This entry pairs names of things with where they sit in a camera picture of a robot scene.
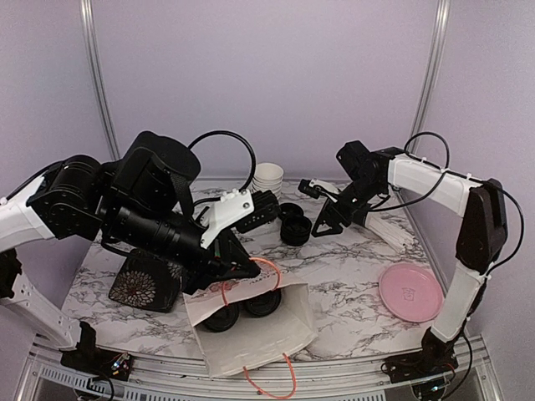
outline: white paper bag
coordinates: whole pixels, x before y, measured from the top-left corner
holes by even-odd
[[[275,288],[278,274],[264,263],[253,279],[225,282],[228,304],[253,298]],[[200,323],[225,306],[223,283],[214,283],[193,296],[184,295],[186,310],[211,378],[231,376],[283,359],[309,345],[318,334],[308,304],[308,284],[292,273],[280,276],[282,301],[266,317],[250,317],[243,310],[225,332],[210,332]]]

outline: purple wall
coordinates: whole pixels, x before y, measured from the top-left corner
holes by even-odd
[[[535,392],[533,21],[535,3],[529,0],[452,2],[446,49],[425,125],[449,140],[453,169],[501,180],[526,214],[525,245],[493,274],[472,322],[472,331],[483,333],[507,400],[533,399]],[[432,140],[418,150],[430,160],[442,160],[441,152]],[[451,278],[460,219],[430,202],[415,206],[413,213]],[[507,214],[510,244],[504,255],[516,245],[518,233],[512,204]]]
[[[77,2],[0,3],[2,195],[50,162],[78,153],[110,158],[82,32]],[[43,241],[18,253],[36,287],[61,305],[88,245]],[[12,399],[33,331],[2,308],[0,327],[0,398]]]
[[[345,177],[348,140],[405,142],[431,47],[436,2],[95,2],[115,130],[124,152],[152,129],[189,143],[246,135],[287,176]],[[196,148],[204,176],[244,176],[241,144]]]

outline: metal frame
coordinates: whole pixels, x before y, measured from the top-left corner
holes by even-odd
[[[119,145],[115,137],[114,125],[111,121],[110,108],[106,99],[104,90],[104,79],[102,68],[100,67],[99,49],[97,47],[97,36],[94,30],[93,5],[91,0],[80,0],[80,9],[82,14],[82,25],[84,28],[84,39],[87,47],[89,59],[89,68],[93,77],[94,90],[97,97],[97,103],[100,111],[100,118],[104,126],[104,135],[108,150],[113,160],[120,159]]]
[[[485,401],[502,401],[497,393],[497,381],[490,366],[485,343],[481,337],[471,339],[474,349],[474,371],[478,373]],[[209,379],[202,360],[189,358],[169,358],[146,354],[136,354],[132,373],[128,382],[114,381],[115,399],[133,401],[227,401],[228,399],[265,399],[258,395],[242,375],[231,378]],[[388,376],[380,370],[384,358],[362,357],[330,361],[294,363],[298,377],[298,393],[295,399],[314,401],[380,400],[380,395],[388,388],[404,387],[423,380],[392,384]],[[459,361],[458,374],[466,370],[469,352],[464,341],[456,345]],[[108,393],[106,382],[90,384],[91,375],[63,367],[59,364],[61,353],[51,343],[40,336],[35,338],[24,366],[16,396],[17,401],[33,400],[41,378],[71,386],[87,393]],[[267,391],[291,388],[288,366],[272,363],[252,372],[252,378]]]
[[[410,137],[418,134],[424,128],[427,109],[431,101],[431,95],[436,85],[436,78],[441,66],[442,54],[444,53],[444,43],[446,41],[446,27],[450,15],[450,0],[439,0],[436,10],[435,29],[431,40],[431,50],[427,70],[425,71],[424,85],[421,90],[420,101],[416,116],[410,130]],[[419,138],[409,145],[409,152],[415,153],[418,148]]]

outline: white marble countertop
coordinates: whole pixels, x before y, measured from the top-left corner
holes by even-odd
[[[231,181],[195,183],[194,195],[220,193],[239,186]],[[281,203],[298,203],[312,221],[324,200],[314,200],[297,191],[297,183],[285,182]],[[412,234],[402,210],[382,217]],[[403,322],[383,305],[379,295],[381,272],[392,264],[411,261],[426,268],[429,262],[421,246],[395,252],[372,232],[356,225],[338,236],[312,238],[304,246],[285,246],[279,237],[280,221],[239,235],[252,256],[274,261],[306,280],[319,337],[293,356],[300,361],[355,358],[394,353],[420,346],[430,323]],[[108,298],[124,258],[92,244],[63,310],[89,322],[101,346],[168,357],[201,358],[191,332],[184,302],[179,296],[170,313],[146,312],[126,307]]]

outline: pink plate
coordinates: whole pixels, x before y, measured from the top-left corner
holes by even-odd
[[[434,319],[444,302],[441,286],[433,274],[410,263],[385,270],[379,279],[379,292],[389,311],[407,322]]]

